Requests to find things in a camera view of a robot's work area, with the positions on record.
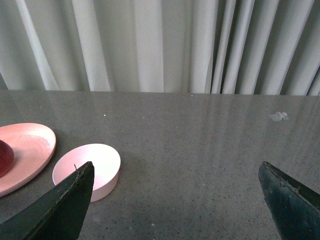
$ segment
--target crumpled paper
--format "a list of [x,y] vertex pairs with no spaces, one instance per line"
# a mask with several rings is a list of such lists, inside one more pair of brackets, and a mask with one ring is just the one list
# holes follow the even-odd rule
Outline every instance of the crumpled paper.
[[289,120],[288,114],[286,112],[279,112],[277,111],[275,114],[270,114],[270,118],[272,118],[273,121],[281,121],[283,120]]

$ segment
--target speckled countertop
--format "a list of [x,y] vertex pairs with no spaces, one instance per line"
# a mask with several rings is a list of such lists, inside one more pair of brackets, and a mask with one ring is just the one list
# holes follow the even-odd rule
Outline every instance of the speckled countertop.
[[[287,112],[289,120],[269,114]],[[31,182],[0,198],[0,223],[52,187],[68,151],[102,143],[118,184],[90,204],[80,240],[280,239],[258,179],[268,161],[320,193],[320,98],[0,90],[0,127],[40,123],[56,150]]]

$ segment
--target dark red object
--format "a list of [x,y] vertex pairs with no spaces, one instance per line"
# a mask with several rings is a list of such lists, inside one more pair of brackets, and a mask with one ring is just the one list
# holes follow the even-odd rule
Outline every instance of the dark red object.
[[0,178],[14,166],[15,154],[13,149],[0,140]]

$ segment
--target white curtain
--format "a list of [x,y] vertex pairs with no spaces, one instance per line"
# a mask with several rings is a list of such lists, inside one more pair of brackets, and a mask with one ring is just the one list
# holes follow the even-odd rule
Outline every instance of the white curtain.
[[319,0],[0,0],[0,89],[319,95]]

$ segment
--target small pink bowl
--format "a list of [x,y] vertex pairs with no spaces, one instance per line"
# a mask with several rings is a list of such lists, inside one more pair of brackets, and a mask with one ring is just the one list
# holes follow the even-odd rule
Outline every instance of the small pink bowl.
[[94,166],[91,202],[95,202],[107,196],[118,181],[121,160],[113,147],[94,143],[69,151],[56,163],[52,180],[57,185],[88,161],[91,161]]

